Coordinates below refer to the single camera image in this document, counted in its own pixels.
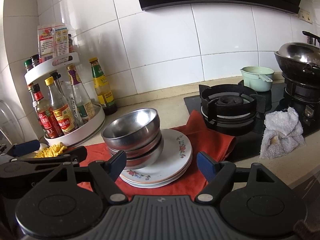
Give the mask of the red cloth mat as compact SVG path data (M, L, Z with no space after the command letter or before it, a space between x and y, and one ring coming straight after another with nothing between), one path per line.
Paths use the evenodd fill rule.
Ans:
M193 147L193 160L190 167L178 180L155 189L140 189L132 187L122 179L116 180L116 185L128 196L134 195L189 195L192 199L207 185L207 181L197 168L196 155L206 152L215 161L220 162L232 152L236 138L207 128L202 115L192 111L187 123L173 128L185 134Z

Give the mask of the white crumpled towel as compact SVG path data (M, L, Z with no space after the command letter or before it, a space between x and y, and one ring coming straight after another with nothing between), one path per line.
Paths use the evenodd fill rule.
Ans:
M299 115L292 107L285 111L268 113L264 125L260 148L261 159L279 158L305 145Z

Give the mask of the white two-tier condiment rack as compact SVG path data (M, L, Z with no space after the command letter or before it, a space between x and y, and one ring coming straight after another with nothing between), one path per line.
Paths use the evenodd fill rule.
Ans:
M60 81L61 75L58 73L58 70L66 68L71 64L76 66L79 63L79 55L76 52L72 52L44 61L43 63L31 68L31 70L27 71L24 76L28 85L38 79L46 77L47 75L51 76L54 79L54 85L66 98L69 108L72 112L72 117L78 126L76 130L58 138L50 139L49 137L45 136L44 138L50 146L59 142L62 142L66 146L76 146L84 141L87 141L89 138L95 135L95 133L102 128L105 122L105 113L101 104L99 103L93 103L94 116L92 119L84 122L81 119L80 113L75 104L75 97L71 82Z

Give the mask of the wall power outlet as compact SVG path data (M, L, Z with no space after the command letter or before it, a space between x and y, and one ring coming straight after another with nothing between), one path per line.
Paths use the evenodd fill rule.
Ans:
M313 23L312 16L311 16L310 12L308 12L307 10L300 9L298 12L298 17L299 17L299 19L301 19L305 22L308 22L311 24Z

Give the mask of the floral white top plate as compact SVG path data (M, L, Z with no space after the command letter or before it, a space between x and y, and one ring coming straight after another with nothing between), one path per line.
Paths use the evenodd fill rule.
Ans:
M161 134L164 140L163 151L153 164L144 168L150 168L152 171L159 169L172 175L192 160L193 148L188 137L182 132L162 129Z

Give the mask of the red label soy sauce bottle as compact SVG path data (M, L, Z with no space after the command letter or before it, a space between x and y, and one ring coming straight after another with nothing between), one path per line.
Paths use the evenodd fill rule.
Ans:
M36 112L47 133L47 137L49 139L54 139L63 136L60 125L54 116L50 101L45 99L42 95L39 84L34 84L31 90L33 91L36 100Z

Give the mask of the purple label vinegar bottle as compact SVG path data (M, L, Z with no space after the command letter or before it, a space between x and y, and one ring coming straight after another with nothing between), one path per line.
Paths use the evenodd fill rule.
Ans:
M70 64L67 66L67 72L72 84L72 91L74 95L74 100L82 122L85 124L89 120L95 117L95 110L90 97L85 90L84 85L80 79L78 72L76 71L76 66Z

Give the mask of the black wok with lid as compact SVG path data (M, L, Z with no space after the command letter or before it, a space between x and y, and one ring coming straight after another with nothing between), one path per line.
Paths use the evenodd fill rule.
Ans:
M316 82L319 79L319 36L302 31L313 43L290 42L283 44L274 52L276 61L287 77L302 82Z

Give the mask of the black right burner grate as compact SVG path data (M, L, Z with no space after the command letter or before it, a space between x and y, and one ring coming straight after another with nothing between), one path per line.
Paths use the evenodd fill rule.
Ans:
M319 87L293 80L282 72L285 81L284 94L304 103L319 103Z

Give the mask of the yellow cap vinegar bottle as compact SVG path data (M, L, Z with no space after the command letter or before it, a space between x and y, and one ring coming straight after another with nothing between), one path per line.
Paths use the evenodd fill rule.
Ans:
M76 123L67 99L56 87L54 78L50 76L49 78L45 79L45 83L49 89L50 104L52 106L54 116L64 135L67 135L78 129L78 124Z

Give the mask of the stainless steel bowl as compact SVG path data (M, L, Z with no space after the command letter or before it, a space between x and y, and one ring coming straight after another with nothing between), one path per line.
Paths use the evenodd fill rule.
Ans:
M124 150L127 153L127 156L129 158L135 158L140 155L144 155L147 152L151 151L153 148L155 148L161 141L161 138L162 138L162 134L161 132L158 132L157 135L147 144L144 144L142 146L130 146L127 148L125 148L124 146L121 146L119 150ZM107 146L107 149L112 154L115 154L119 151L119 150L110 148L109 146Z
M160 118L154 108L141 108L127 113L110 124L101 136L110 148L142 146L150 142L160 131Z
M164 140L161 138L159 143L148 153L134 157L133 159L127 159L125 169L138 170L153 164L161 155L163 147Z

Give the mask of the black left burner grate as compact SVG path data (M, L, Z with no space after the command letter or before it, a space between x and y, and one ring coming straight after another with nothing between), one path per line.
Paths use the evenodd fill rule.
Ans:
M266 99L255 90L235 84L199 85L201 114L206 122L221 128L250 125L264 114Z

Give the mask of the white middle plate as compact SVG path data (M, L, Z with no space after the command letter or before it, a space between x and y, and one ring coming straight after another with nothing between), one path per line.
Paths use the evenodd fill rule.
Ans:
M129 185L133 186L133 187L137 187L137 188L141 188L141 189L154 189L154 188L158 188L158 187L163 187L165 185L168 185L176 180L178 180L181 176L184 175L184 173L187 171L187 169L189 168L189 166L191 165L192 160L190 160L186 166L183 168L182 171L180 171L177 175L173 176L172 178L169 178L167 180L164 181L160 181L157 183L153 183L153 184L142 184L142 183L135 183L135 182L131 182L128 179L126 179L124 176L120 175L120 178L128 183Z

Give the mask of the green yellow label oil bottle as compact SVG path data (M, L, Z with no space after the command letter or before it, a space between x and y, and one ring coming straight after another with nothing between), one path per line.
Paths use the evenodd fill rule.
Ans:
M116 113L117 105L108 80L104 74L102 67L99 64L98 58L91 58L89 59L89 62L91 64L95 92L105 115Z

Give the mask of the red white seasoning carton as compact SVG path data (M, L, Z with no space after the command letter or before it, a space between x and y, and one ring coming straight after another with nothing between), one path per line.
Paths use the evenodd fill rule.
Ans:
M68 28L62 23L37 26L40 62L69 53Z

